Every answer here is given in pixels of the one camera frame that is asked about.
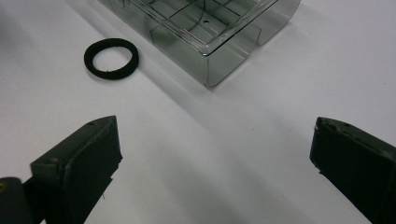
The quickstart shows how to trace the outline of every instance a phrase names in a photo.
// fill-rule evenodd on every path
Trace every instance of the black rubber ring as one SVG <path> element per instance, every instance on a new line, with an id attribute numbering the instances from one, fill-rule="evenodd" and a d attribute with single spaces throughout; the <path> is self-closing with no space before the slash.
<path id="1" fill-rule="evenodd" d="M 100 71 L 93 66 L 93 58 L 97 53 L 104 49 L 123 47 L 131 51 L 132 58 L 125 66 L 120 69 L 111 72 Z M 139 64 L 139 53 L 137 52 L 136 46 L 124 39 L 109 38 L 98 41 L 90 45 L 84 54 L 84 63 L 88 70 L 97 77 L 101 77 L 109 80 L 117 80 L 128 77 L 131 75 Z"/>

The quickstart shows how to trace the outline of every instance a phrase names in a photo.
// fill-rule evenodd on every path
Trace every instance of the transparent plastic tray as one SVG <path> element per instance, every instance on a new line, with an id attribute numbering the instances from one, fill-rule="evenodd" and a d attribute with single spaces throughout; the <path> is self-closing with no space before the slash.
<path id="1" fill-rule="evenodd" d="M 301 0 L 99 0 L 207 87 L 279 31 Z"/>

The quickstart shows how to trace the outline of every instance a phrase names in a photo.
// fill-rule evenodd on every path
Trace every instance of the white surface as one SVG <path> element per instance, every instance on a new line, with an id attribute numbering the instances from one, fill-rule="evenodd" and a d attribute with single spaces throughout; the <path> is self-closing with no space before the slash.
<path id="1" fill-rule="evenodd" d="M 124 159 L 86 223 L 370 223 L 309 151 L 318 116 L 396 145 L 394 0 L 304 0 L 212 91 L 76 2 L 0 3 L 0 176 L 26 180 L 70 133 L 117 115 Z M 106 37 L 137 45 L 132 76 L 89 75 L 84 51 Z"/>

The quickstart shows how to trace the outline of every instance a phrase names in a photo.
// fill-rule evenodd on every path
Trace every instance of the clear plastic container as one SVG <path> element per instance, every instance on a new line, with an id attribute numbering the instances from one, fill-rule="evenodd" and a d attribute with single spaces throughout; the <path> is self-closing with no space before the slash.
<path id="1" fill-rule="evenodd" d="M 279 31 L 301 0 L 99 0 L 207 87 Z"/>

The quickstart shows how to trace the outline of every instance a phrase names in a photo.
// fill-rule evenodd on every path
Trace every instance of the gasket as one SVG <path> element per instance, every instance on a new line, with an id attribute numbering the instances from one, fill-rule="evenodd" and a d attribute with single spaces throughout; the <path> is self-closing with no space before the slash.
<path id="1" fill-rule="evenodd" d="M 101 71 L 95 68 L 93 65 L 93 58 L 100 51 L 109 48 L 122 47 L 126 48 L 132 53 L 131 61 L 125 64 L 122 68 L 114 71 Z M 137 52 L 136 46 L 124 39 L 109 38 L 98 41 L 90 45 L 84 53 L 84 63 L 87 69 L 97 77 L 109 80 L 117 80 L 128 77 L 131 75 L 139 64 L 139 53 Z"/>

